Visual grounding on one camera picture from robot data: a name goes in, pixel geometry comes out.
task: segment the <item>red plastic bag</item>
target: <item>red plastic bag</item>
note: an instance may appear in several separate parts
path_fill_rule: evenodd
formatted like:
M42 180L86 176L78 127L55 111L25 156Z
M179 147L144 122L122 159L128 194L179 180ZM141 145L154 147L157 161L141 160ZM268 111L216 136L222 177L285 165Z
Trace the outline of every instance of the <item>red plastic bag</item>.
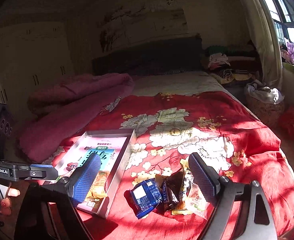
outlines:
M288 110L279 117L278 124L288 133L291 139L294 138L294 106L290 106Z

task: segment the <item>window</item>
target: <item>window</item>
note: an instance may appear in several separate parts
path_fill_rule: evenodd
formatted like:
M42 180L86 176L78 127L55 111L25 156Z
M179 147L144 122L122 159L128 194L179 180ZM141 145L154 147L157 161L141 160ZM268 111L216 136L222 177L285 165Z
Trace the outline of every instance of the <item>window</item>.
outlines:
M265 0L275 22L278 41L284 38L294 43L294 9L287 0Z

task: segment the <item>headboard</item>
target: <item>headboard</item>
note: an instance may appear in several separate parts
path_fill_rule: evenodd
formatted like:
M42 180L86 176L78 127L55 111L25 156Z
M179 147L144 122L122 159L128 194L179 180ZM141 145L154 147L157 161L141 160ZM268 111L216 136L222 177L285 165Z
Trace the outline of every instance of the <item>headboard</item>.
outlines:
M117 50L92 61L93 73L160 75L201 70L202 39L193 37L160 40Z

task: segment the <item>human hand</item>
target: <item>human hand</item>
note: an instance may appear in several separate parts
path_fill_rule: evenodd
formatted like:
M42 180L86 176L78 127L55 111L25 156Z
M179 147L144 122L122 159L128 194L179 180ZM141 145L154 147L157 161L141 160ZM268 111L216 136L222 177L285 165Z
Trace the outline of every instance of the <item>human hand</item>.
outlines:
M20 195L20 191L15 188L10 188L8 192L8 196L10 197L18 197ZM0 202L0 214L5 216L11 215L11 199L9 197L4 198Z

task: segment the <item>beige curtain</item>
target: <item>beige curtain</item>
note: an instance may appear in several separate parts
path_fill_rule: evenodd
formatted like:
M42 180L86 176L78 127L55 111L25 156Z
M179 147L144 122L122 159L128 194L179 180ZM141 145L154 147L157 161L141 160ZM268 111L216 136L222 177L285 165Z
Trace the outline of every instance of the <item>beige curtain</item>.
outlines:
M281 90L282 61L274 26L265 0L240 0L250 36L260 55L263 81L271 88Z

